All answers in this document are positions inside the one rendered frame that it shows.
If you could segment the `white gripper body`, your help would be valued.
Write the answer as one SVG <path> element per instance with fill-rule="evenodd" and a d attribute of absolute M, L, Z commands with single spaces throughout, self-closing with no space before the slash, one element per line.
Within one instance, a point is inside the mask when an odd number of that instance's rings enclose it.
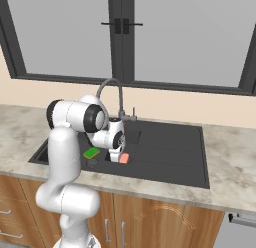
<path fill-rule="evenodd" d="M 110 149 L 109 154 L 110 154 L 110 161 L 118 163 L 120 161 L 120 157 L 122 155 L 121 148 Z"/>

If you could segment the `green sponge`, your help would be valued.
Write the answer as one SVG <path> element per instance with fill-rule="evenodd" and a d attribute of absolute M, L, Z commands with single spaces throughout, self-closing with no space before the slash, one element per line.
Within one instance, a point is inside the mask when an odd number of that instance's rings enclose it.
<path fill-rule="evenodd" d="M 88 150 L 86 150 L 83 153 L 83 156 L 87 159 L 92 159 L 93 157 L 95 157 L 97 154 L 100 153 L 100 150 L 96 147 L 91 147 Z"/>

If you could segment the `black sink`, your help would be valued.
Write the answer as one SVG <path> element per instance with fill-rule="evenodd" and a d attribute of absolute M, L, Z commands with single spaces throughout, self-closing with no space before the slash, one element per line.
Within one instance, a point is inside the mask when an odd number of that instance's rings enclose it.
<path fill-rule="evenodd" d="M 124 124 L 129 161 L 112 162 L 104 148 L 92 159 L 81 159 L 90 172 L 159 181 L 208 189 L 209 178 L 200 126 L 150 121 Z"/>

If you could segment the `narrow wooden cupboard door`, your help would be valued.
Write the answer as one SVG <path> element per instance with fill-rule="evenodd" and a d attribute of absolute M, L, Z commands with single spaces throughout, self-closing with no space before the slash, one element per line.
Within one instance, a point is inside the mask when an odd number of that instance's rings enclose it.
<path fill-rule="evenodd" d="M 108 192 L 99 191 L 100 209 L 97 214 L 88 219 L 88 225 L 91 233 L 98 239 L 101 248 L 116 248 L 116 231 L 115 231 L 115 216 L 113 195 Z M 106 233 L 104 219 L 109 219 L 109 239 L 110 243 L 106 243 Z"/>

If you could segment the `grey curved tap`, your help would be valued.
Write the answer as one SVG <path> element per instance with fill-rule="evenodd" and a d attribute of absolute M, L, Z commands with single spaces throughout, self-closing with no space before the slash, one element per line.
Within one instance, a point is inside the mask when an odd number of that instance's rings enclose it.
<path fill-rule="evenodd" d="M 125 122 L 136 121 L 137 120 L 137 116 L 135 114 L 133 114 L 132 116 L 129 116 L 124 111 L 122 85 L 121 85 L 121 83 L 120 83 L 120 81 L 118 79 L 116 79 L 116 78 L 109 78 L 109 79 L 106 79 L 105 81 L 103 81 L 101 83 L 100 87 L 97 90 L 96 97 L 100 98 L 101 92 L 103 91 L 105 86 L 107 84 L 111 84 L 111 83 L 116 84 L 117 87 L 118 87 L 118 91 L 119 91 L 119 111 L 118 111 L 118 117 L 121 120 L 125 121 Z"/>

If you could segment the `wide wooden cupboard door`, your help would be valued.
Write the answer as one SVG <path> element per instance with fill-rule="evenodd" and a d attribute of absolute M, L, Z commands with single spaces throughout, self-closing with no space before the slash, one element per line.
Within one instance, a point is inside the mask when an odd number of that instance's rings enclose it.
<path fill-rule="evenodd" d="M 118 248 L 213 248 L 224 217 L 222 211 L 182 204 L 117 194 L 113 199 Z"/>

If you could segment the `dark framed window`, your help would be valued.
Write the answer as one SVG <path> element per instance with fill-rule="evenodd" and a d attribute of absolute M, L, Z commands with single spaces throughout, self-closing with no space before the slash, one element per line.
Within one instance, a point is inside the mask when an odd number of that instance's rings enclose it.
<path fill-rule="evenodd" d="M 14 79 L 256 96 L 256 0 L 0 0 L 0 46 Z"/>

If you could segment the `wooden drawer front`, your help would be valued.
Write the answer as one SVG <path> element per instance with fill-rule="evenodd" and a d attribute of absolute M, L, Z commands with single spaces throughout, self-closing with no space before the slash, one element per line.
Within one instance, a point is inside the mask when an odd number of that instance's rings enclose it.
<path fill-rule="evenodd" d="M 0 197 L 0 210 L 12 213 L 0 214 L 0 221 L 11 222 L 23 226 L 34 227 L 35 222 L 30 207 L 26 201 Z"/>
<path fill-rule="evenodd" d="M 24 235 L 24 238 L 22 239 L 14 239 L 0 235 L 1 241 L 7 241 L 19 245 L 29 246 L 32 248 L 46 248 L 41 238 L 41 235 L 39 234 L 39 231 L 34 227 L 26 227 L 11 223 L 2 223 L 0 224 L 0 230 L 2 232 L 13 235 Z"/>
<path fill-rule="evenodd" d="M 0 197 L 26 200 L 19 180 L 5 175 L 0 175 Z"/>

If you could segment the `grey dishwasher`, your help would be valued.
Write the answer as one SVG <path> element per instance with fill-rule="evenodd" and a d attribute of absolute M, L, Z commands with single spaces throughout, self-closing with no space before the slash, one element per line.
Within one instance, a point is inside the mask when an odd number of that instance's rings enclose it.
<path fill-rule="evenodd" d="M 224 214 L 213 248 L 256 248 L 256 228 L 230 223 L 228 214 Z M 241 217 L 256 220 L 256 216 L 241 213 Z"/>

